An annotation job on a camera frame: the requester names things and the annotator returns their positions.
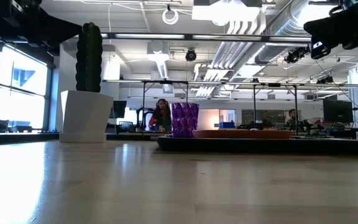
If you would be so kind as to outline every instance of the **man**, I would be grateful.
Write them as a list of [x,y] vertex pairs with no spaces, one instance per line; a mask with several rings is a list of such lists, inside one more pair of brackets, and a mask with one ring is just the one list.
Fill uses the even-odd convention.
[[288,112],[288,118],[285,121],[285,126],[294,126],[296,121],[296,111],[295,109],[290,109]]

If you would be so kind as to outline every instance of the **purple container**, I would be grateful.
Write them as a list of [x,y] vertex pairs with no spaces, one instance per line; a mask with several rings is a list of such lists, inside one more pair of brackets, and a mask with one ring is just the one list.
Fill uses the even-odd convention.
[[194,137],[193,130],[197,130],[199,108],[196,103],[171,103],[172,137]]

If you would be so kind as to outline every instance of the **metal frame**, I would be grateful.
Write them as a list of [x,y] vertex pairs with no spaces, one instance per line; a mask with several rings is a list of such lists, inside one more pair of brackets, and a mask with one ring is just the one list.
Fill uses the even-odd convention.
[[[172,85],[172,84],[175,84],[177,83],[180,88],[183,89],[183,91],[186,93],[186,103],[188,102],[188,90],[189,90],[189,84],[187,83],[187,81],[177,81],[177,82],[173,82],[173,81],[170,81],[170,80],[143,80],[143,95],[142,95],[142,126],[140,127],[140,130],[142,131],[142,134],[144,134],[144,116],[143,116],[143,113],[144,113],[144,103],[145,103],[145,94],[146,92],[152,88],[154,86],[154,84],[156,83],[159,83],[159,84],[169,84],[169,85]],[[146,89],[146,83],[152,83],[147,89]],[[187,90],[185,90],[180,84],[185,84],[187,86]]]
[[185,85],[240,85],[240,86],[267,86],[267,87],[282,87],[282,86],[308,86],[308,87],[358,87],[358,84],[317,84],[317,83],[277,83],[277,82],[263,82],[263,83],[252,83],[252,82],[203,82],[203,81],[181,81],[181,80],[102,80],[106,83],[159,83],[159,84],[172,84],[181,83]]
[[[256,91],[256,86],[262,86],[262,88],[264,88],[265,86],[268,87],[273,87],[273,88],[278,88],[281,86],[284,86],[288,91],[290,91],[294,97],[295,97],[295,116],[296,116],[296,120],[295,120],[295,134],[298,134],[298,87],[299,86],[329,86],[329,87],[358,87],[358,84],[312,84],[312,83],[236,83],[236,82],[192,82],[192,81],[178,81],[178,80],[103,80],[103,82],[111,82],[111,83],[143,83],[143,103],[142,103],[142,107],[144,108],[144,103],[145,103],[145,93],[155,84],[155,83],[159,83],[159,84],[174,84],[177,83],[179,84],[179,86],[183,89],[183,91],[185,91],[185,89],[180,85],[180,84],[185,84],[187,85],[187,91],[185,91],[186,93],[186,102],[188,102],[188,85],[189,84],[205,84],[205,85],[252,85],[252,89],[253,89],[253,102],[254,102],[254,123],[256,123],[256,94],[258,94],[258,92],[260,91],[260,89],[258,91]],[[146,83],[153,83],[148,89],[146,89]],[[195,98],[196,100],[211,100],[212,98]],[[250,100],[250,99],[237,99],[237,98],[233,98],[233,100]],[[142,134],[144,132],[144,120],[142,119]]]
[[232,34],[164,34],[139,32],[104,32],[101,34],[107,40],[185,40],[185,41],[228,41],[228,42],[257,42],[270,44],[310,44],[311,37],[280,36],[280,35],[232,35]]

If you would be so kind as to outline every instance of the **white pot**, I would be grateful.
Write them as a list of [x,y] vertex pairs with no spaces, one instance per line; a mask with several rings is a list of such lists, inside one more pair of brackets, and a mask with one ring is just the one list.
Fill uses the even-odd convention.
[[60,142],[105,142],[113,98],[87,91],[63,91]]

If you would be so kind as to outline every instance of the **table surface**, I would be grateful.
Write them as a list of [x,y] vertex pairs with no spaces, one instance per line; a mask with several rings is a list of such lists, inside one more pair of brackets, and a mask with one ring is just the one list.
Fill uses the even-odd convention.
[[355,224],[358,157],[0,146],[0,223]]

